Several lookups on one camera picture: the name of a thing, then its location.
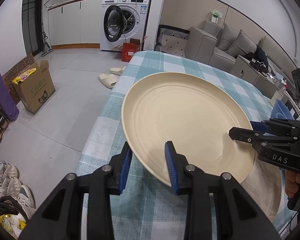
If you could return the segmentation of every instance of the plate rim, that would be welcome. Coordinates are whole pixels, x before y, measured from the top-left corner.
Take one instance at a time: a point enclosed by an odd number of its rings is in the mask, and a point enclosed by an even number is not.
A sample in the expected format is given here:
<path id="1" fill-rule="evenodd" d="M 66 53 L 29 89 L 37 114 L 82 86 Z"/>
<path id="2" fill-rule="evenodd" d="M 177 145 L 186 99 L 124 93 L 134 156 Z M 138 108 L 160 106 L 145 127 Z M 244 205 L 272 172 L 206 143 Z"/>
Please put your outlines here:
<path id="1" fill-rule="evenodd" d="M 125 125 L 124 125 L 124 118 L 123 118 L 123 109 L 124 109 L 124 104 L 125 104 L 125 101 L 126 101 L 126 98 L 127 98 L 127 95 L 129 94 L 129 92 L 133 89 L 133 87 L 138 84 L 140 81 L 142 81 L 143 79 L 145 78 L 148 78 L 150 76 L 154 76 L 154 75 L 158 75 L 158 74 L 167 74 L 167 73 L 175 73 L 175 74 L 181 74 L 181 75 L 189 75 L 189 76 L 192 76 L 192 77 L 195 77 L 195 78 L 198 78 L 198 79 L 201 79 L 205 82 L 208 82 L 210 83 L 211 85 L 213 85 L 214 87 L 216 87 L 217 89 L 221 90 L 222 92 L 224 92 L 227 96 L 229 96 L 231 98 L 231 100 L 233 100 L 237 106 L 239 106 L 239 108 L 242 110 L 242 112 L 244 113 L 245 117 L 247 118 L 248 122 L 249 122 L 249 128 L 250 130 L 252 130 L 252 126 L 251 126 L 251 123 L 246 115 L 246 113 L 244 112 L 244 110 L 241 108 L 241 106 L 227 93 L 225 92 L 224 90 L 222 90 L 221 88 L 219 88 L 218 86 L 216 86 L 215 84 L 203 79 L 203 78 L 200 78 L 200 77 L 197 77 L 195 75 L 191 75 L 191 74 L 188 74 L 188 73 L 182 73 L 182 72 L 174 72 L 174 71 L 163 71 L 163 72 L 157 72 L 157 73 L 153 73 L 153 74 L 150 74 L 150 75 L 147 75 L 141 79 L 139 79 L 137 82 L 135 82 L 128 90 L 128 92 L 126 93 L 126 95 L 124 96 L 124 99 L 123 99 L 123 102 L 122 102 L 122 107 L 121 107 L 121 123 L 122 123 L 122 129 L 123 129 L 123 132 L 124 132 L 124 135 L 125 135 L 125 138 L 128 142 L 128 145 L 129 147 L 131 148 L 132 152 L 134 153 L 134 155 L 137 157 L 137 159 L 142 163 L 142 165 L 147 169 L 147 171 L 149 171 L 156 179 L 158 179 L 159 181 L 161 181 L 163 184 L 171 187 L 171 183 L 167 183 L 165 180 L 163 180 L 162 178 L 159 178 L 158 175 L 155 174 L 155 172 L 135 153 L 135 149 L 134 147 L 131 145 L 131 141 L 129 140 L 129 138 L 127 137 L 127 131 L 125 129 Z M 238 181 L 240 184 L 248 177 L 248 175 L 250 174 L 252 168 L 253 168 L 253 165 L 255 163 L 255 160 L 256 160 L 256 156 L 257 156 L 257 153 L 256 151 L 254 150 L 254 157 L 253 157 L 253 162 L 252 162 L 252 165 L 251 165 L 251 168 L 248 172 L 248 174 L 242 179 L 242 181 Z"/>

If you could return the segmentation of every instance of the human hand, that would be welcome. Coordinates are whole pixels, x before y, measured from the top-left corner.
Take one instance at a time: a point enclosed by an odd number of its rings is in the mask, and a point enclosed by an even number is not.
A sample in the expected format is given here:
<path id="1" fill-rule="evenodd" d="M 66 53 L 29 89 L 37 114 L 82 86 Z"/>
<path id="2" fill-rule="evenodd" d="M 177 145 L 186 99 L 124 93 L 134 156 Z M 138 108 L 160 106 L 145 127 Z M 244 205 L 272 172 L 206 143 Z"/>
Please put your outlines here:
<path id="1" fill-rule="evenodd" d="M 286 186 L 285 192 L 289 198 L 292 198 L 298 192 L 300 184 L 300 174 L 286 170 Z"/>

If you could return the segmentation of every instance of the screw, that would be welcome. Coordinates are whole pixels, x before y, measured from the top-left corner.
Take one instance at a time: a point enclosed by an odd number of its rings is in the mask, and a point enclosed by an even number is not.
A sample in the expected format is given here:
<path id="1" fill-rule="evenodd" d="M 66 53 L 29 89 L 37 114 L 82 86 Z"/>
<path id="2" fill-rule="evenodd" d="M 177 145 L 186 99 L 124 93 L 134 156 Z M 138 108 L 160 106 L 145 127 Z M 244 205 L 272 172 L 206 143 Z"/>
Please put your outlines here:
<path id="1" fill-rule="evenodd" d="M 102 166 L 102 170 L 103 171 L 110 171 L 111 170 L 111 166 L 110 165 Z"/>
<path id="2" fill-rule="evenodd" d="M 186 170 L 187 170 L 187 171 L 194 171 L 194 170 L 195 170 L 195 166 L 192 165 L 192 164 L 188 164 L 188 165 L 186 166 Z"/>
<path id="3" fill-rule="evenodd" d="M 68 173 L 66 176 L 67 180 L 73 180 L 75 178 L 75 174 L 74 173 Z"/>
<path id="4" fill-rule="evenodd" d="M 225 179 L 225 180 L 229 180 L 232 178 L 231 174 L 228 173 L 228 172 L 225 172 L 222 174 L 222 177 Z"/>

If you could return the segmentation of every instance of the washing machine door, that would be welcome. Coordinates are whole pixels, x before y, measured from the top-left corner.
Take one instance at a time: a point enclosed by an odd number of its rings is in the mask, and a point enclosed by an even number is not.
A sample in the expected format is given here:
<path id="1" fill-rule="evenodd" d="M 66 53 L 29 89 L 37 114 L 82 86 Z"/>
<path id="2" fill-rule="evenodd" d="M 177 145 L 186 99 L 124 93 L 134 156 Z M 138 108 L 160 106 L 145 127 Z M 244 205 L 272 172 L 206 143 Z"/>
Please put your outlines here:
<path id="1" fill-rule="evenodd" d="M 103 29 L 107 40 L 115 42 L 120 39 L 126 25 L 121 9 L 116 5 L 110 5 L 103 20 Z"/>

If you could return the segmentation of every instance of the teal and white tablecloth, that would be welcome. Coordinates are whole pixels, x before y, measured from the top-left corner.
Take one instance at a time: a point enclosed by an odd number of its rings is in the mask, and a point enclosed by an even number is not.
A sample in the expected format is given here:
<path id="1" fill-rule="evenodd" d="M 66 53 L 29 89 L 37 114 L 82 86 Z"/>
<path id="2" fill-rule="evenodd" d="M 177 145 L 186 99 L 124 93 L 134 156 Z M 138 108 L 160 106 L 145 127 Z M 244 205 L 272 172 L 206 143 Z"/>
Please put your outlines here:
<path id="1" fill-rule="evenodd" d="M 113 88 L 92 128 L 79 160 L 76 171 L 78 176 L 92 173 L 100 166 L 108 164 L 113 155 L 121 152 L 126 141 L 121 124 L 121 107 L 125 94 L 139 79 L 163 71 L 188 73 L 217 85 L 240 105 L 250 121 L 261 121 L 270 117 L 272 107 L 269 99 L 244 80 L 186 58 L 155 51 L 137 52 Z M 286 202 L 283 193 L 274 221 L 277 230 L 292 215 L 286 208 Z M 186 196 L 176 196 L 170 187 L 152 176 L 134 155 L 126 189 L 120 196 L 111 196 L 115 239 L 183 239 L 186 203 Z M 87 206 L 86 197 L 82 239 L 86 239 Z"/>

